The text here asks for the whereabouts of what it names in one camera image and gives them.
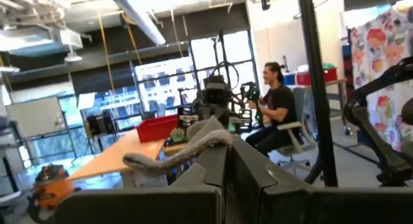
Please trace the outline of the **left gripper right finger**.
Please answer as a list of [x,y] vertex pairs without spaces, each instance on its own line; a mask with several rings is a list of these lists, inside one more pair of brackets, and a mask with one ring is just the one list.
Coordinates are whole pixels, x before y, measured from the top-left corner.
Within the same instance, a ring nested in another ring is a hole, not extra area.
[[237,136],[228,166],[243,223],[412,224],[408,188],[316,188]]

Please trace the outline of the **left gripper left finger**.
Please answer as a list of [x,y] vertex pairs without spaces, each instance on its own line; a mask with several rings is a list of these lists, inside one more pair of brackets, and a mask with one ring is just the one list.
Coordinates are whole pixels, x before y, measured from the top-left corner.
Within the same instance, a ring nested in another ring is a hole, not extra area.
[[191,162],[173,184],[78,192],[58,205],[55,223],[224,223],[227,132],[214,116],[193,127],[188,145],[164,162],[126,157],[136,172],[152,174]]

